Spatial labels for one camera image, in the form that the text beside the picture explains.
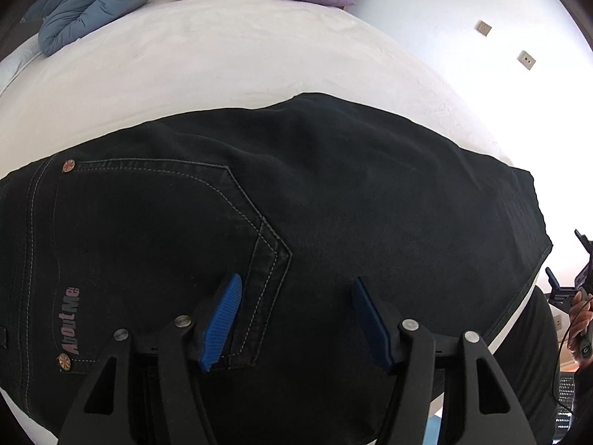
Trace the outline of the person right hand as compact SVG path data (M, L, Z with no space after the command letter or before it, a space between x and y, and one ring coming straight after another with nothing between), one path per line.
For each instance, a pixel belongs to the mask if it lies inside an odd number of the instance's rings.
M571 327L567 338L567 348L580 369L585 369L592 364L592 358L585 359L580 352L580 338L592 322L592 297L589 294L583 291L578 291L575 294L569 310L569 319Z

